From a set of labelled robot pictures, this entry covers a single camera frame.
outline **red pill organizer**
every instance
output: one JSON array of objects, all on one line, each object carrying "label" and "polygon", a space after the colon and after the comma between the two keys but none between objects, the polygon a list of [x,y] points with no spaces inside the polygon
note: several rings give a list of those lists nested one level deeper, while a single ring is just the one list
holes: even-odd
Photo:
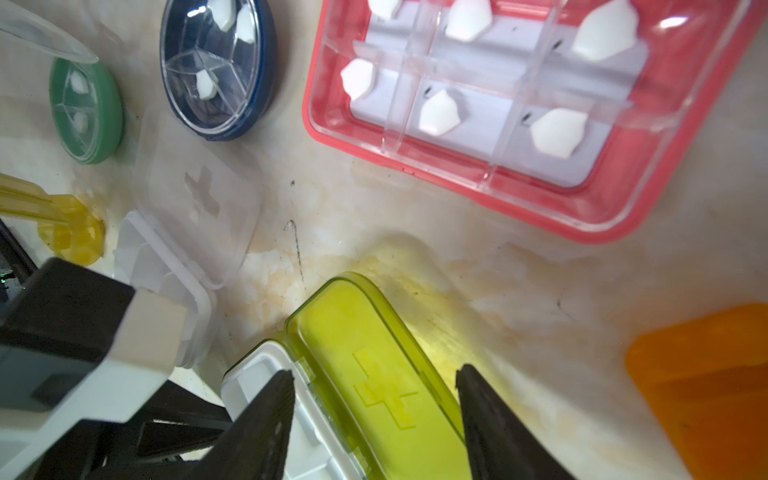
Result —
[{"label": "red pill organizer", "polygon": [[648,215],[766,13],[748,0],[325,0],[304,123],[346,153],[607,243]]}]

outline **black scratch mark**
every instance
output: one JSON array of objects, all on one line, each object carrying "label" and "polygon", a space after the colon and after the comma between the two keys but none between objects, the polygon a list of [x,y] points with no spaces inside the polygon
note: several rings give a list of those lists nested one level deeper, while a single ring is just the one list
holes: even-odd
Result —
[{"label": "black scratch mark", "polygon": [[572,316],[570,313],[568,313],[568,312],[566,312],[565,310],[563,310],[563,307],[562,307],[562,302],[563,302],[563,295],[565,295],[565,288],[564,288],[564,289],[563,289],[563,291],[560,293],[560,298],[558,298],[558,308],[560,309],[560,311],[561,311],[561,312],[563,312],[563,314],[564,314],[566,317],[568,317],[569,319],[571,319],[571,321],[572,321],[572,322],[574,322],[574,323],[575,323],[575,322],[576,322],[576,319],[575,319],[575,318],[574,318],[574,317],[573,317],[573,316]]},{"label": "black scratch mark", "polygon": [[299,257],[299,273],[301,273],[301,283],[304,285],[304,290],[306,290],[306,283],[304,282],[304,269],[301,266],[301,250],[299,249],[299,231],[296,229],[296,222],[293,220],[288,220],[288,223],[286,223],[286,227],[283,228],[283,230],[290,230],[293,228],[293,239],[296,241],[296,256]]}]

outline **blue round pill box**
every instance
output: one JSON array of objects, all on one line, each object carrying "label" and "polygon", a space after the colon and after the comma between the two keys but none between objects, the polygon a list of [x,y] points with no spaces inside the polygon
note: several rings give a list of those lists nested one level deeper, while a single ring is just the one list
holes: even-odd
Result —
[{"label": "blue round pill box", "polygon": [[[255,41],[222,31],[207,0],[168,0],[163,14],[160,67],[168,101],[177,117],[206,140],[244,134],[264,115],[277,73],[277,38],[266,0],[233,0],[234,14],[250,9]],[[216,94],[204,100],[197,73],[205,70]]]}]

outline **pill organizer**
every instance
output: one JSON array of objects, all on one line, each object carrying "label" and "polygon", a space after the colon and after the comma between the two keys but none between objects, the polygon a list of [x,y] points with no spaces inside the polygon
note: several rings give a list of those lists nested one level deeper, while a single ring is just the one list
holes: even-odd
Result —
[{"label": "pill organizer", "polygon": [[114,278],[187,308],[177,366],[194,366],[223,318],[221,288],[240,269],[260,212],[247,164],[222,160],[172,113],[141,122],[131,180],[137,209],[120,225]]},{"label": "pill organizer", "polygon": [[[271,102],[277,36],[266,0],[218,1],[231,12],[224,30],[214,20],[212,3],[167,1],[160,67],[177,117],[206,140],[226,141],[248,131]],[[198,91],[200,76],[212,91]]]},{"label": "pill organizer", "polygon": [[[406,0],[389,19],[366,0],[325,0],[308,132],[583,243],[642,222],[768,12],[747,0],[491,0],[491,24],[459,41],[446,34],[453,3]],[[340,72],[357,58],[375,73],[351,101]],[[425,133],[423,106],[443,92],[461,121]],[[552,111],[584,122],[537,124]],[[575,148],[558,153],[561,137]]]},{"label": "pill organizer", "polygon": [[296,387],[284,479],[471,478],[456,398],[364,276],[331,279],[227,372],[233,419],[278,370]]}]

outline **green round pill box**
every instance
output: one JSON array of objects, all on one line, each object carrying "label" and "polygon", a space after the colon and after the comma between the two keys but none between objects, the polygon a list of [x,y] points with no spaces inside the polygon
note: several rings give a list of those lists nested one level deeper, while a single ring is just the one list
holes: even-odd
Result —
[{"label": "green round pill box", "polygon": [[51,109],[64,149],[79,164],[98,164],[118,148],[123,103],[109,70],[56,58],[51,68]]}]

